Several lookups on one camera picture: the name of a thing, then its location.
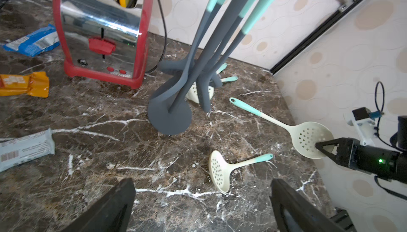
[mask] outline marble countertop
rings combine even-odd
[[[16,40],[53,23],[51,3],[10,0],[0,9],[0,42]],[[163,38],[150,36],[149,67],[161,55]],[[166,59],[183,58],[187,45],[169,41]],[[229,59],[222,77],[239,80],[216,89],[212,112],[192,102],[186,132],[163,135],[149,123],[150,94],[169,78],[145,75],[138,90],[63,70],[61,47],[34,58],[0,49],[1,74],[45,71],[46,99],[0,97],[0,138],[53,129],[55,155],[0,173],[1,231],[59,231],[123,178],[132,178],[135,202],[128,231],[277,231],[269,196],[273,178],[286,180],[325,215],[332,204],[311,160],[292,146],[288,132],[231,105],[237,97],[278,120],[293,118],[264,69]],[[270,162],[233,171],[231,190],[210,181],[208,157],[219,150],[236,163],[263,153]]]

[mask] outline cream slotted spoon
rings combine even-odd
[[[315,143],[334,139],[329,129],[320,123],[306,122],[299,125],[290,126],[266,115],[265,113],[258,111],[254,107],[247,105],[239,99],[232,97],[229,99],[229,101],[237,107],[240,107],[250,113],[257,115],[258,117],[266,119],[267,121],[277,124],[278,126],[286,129],[291,135],[291,140],[293,142],[294,148],[301,155],[307,158],[321,159],[325,157],[325,154],[315,148]]]
[[[230,173],[236,169],[253,163],[260,163],[262,161],[271,160],[273,155],[266,153],[256,158],[242,161],[241,163],[229,164],[222,157],[219,151],[213,151],[209,157],[209,174],[212,182],[216,188],[223,193],[229,191],[230,188]]]

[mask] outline patterned wallpaper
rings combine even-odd
[[[171,39],[191,44],[208,0],[161,1],[168,36]],[[221,19],[221,13],[225,11],[230,1],[226,0],[220,13],[216,16],[201,42],[201,48],[209,40]],[[270,69],[338,7],[339,4],[335,0],[275,0],[231,54],[231,57]],[[164,35],[156,1],[153,5],[149,31]]]
[[[397,131],[397,116],[407,114],[407,0],[366,0],[275,78],[296,123],[322,123],[335,138],[358,138],[345,118],[354,108],[374,110],[374,87],[382,81],[386,104],[380,132],[388,140]],[[328,158],[315,164],[333,203],[348,210],[358,232],[406,231],[407,201],[379,188],[373,175]],[[407,195],[407,184],[381,184]]]

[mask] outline turquoise handle tip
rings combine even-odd
[[[227,63],[222,64],[219,69],[216,71],[216,74],[221,73],[224,69],[226,69]]]
[[[273,157],[274,157],[273,154],[266,153],[266,154],[260,155],[259,157],[256,157],[255,159],[256,159],[257,163],[260,163],[262,161],[271,160]]]
[[[255,114],[257,116],[260,116],[262,114],[262,112],[258,111],[256,108],[254,108],[254,107],[252,107],[250,105],[247,105],[246,103],[244,103],[243,101],[241,101],[241,100],[239,100],[237,98],[231,97],[231,98],[229,98],[229,101],[233,105],[235,105],[237,107],[240,107],[240,108],[246,110],[247,112],[250,112],[250,113]]]
[[[225,77],[225,78],[222,78],[221,81],[222,81],[222,82],[233,82],[233,81],[236,81],[237,79],[238,79],[237,76],[233,76],[233,77]]]

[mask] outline toaster lever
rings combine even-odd
[[[111,55],[116,50],[116,45],[104,39],[90,38],[89,49],[101,55]]]

